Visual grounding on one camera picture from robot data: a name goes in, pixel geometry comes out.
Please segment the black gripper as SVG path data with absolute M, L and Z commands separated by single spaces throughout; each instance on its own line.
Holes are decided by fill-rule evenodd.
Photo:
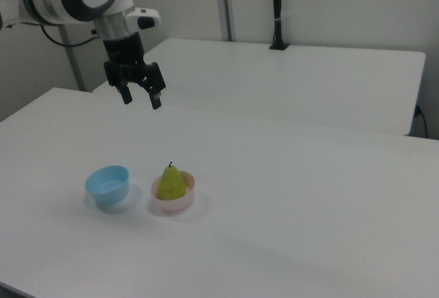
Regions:
M 135 83 L 144 88 L 154 110 L 161 107 L 161 91 L 166 87 L 157 62 L 144 61 L 144 49 L 138 32 L 111 41 L 104 41 L 108 60 L 104 63 L 109 85 L 121 94 L 124 104 L 132 102 L 128 84 Z

